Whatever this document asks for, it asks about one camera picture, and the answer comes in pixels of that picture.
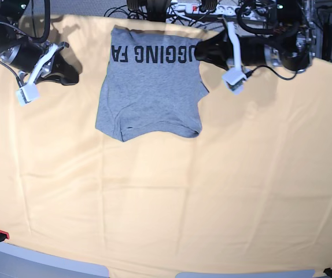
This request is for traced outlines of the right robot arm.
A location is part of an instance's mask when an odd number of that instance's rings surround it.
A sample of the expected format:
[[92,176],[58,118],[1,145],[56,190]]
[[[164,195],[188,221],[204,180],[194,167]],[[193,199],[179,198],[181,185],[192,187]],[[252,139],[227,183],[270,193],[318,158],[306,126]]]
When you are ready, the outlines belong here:
[[0,1],[0,65],[16,78],[19,87],[27,85],[24,78],[34,85],[54,82],[64,86],[78,83],[79,73],[65,61],[61,51],[68,47],[62,42],[49,42],[51,23],[50,1],[44,2],[44,28],[41,36],[22,31],[19,21],[33,1]]

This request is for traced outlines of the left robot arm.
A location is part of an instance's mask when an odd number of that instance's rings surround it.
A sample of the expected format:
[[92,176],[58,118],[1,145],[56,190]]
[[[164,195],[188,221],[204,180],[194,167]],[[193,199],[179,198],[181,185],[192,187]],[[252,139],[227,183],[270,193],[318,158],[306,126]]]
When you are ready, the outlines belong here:
[[219,16],[223,31],[197,43],[194,56],[226,70],[231,85],[259,68],[303,72],[316,45],[314,7],[314,1],[239,1],[232,16]]

